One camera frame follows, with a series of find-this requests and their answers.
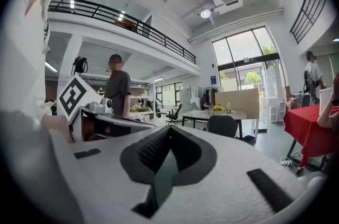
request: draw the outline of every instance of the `red tablecloth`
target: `red tablecloth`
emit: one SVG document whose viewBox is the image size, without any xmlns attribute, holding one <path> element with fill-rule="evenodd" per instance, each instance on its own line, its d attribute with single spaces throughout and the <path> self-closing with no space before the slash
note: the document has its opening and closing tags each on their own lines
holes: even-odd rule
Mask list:
<svg viewBox="0 0 339 224">
<path fill-rule="evenodd" d="M 304 167 L 308 157 L 329 154 L 336 148 L 337 135 L 331 129 L 320 127 L 319 104 L 288 110 L 284 117 L 285 131 L 302 145 L 303 155 L 299 167 Z"/>
</svg>

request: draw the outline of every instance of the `potted plant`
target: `potted plant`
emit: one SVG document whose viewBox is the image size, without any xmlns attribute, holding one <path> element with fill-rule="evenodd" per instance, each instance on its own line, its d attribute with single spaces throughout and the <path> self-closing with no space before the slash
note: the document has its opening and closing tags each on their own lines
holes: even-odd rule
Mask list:
<svg viewBox="0 0 339 224">
<path fill-rule="evenodd" d="M 225 108 L 223 108 L 221 105 L 215 105 L 213 107 L 213 113 L 214 115 L 222 115 L 225 113 Z"/>
</svg>

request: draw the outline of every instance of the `air conditioner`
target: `air conditioner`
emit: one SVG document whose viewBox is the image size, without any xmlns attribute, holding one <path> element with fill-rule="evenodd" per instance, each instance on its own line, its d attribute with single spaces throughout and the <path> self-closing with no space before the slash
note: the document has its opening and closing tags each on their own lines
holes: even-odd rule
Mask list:
<svg viewBox="0 0 339 224">
<path fill-rule="evenodd" d="M 220 15 L 235 10 L 243 6 L 243 0 L 213 0 L 215 4 L 214 12 L 219 12 Z"/>
</svg>

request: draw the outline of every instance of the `black backpack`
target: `black backpack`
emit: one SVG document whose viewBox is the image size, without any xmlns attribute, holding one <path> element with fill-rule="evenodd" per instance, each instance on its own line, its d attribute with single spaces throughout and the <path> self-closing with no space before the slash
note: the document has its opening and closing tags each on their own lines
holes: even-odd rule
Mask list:
<svg viewBox="0 0 339 224">
<path fill-rule="evenodd" d="M 304 71 L 304 93 L 309 93 L 312 100 L 316 97 L 316 87 L 319 86 L 319 80 L 314 81 L 309 71 Z"/>
</svg>

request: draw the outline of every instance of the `bottle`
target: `bottle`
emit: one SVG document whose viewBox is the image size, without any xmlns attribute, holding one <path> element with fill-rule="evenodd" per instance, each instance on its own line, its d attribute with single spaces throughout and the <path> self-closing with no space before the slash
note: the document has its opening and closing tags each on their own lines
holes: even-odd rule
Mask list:
<svg viewBox="0 0 339 224">
<path fill-rule="evenodd" d="M 231 103 L 227 103 L 227 106 L 226 106 L 226 111 L 227 111 L 227 114 L 231 114 Z"/>
</svg>

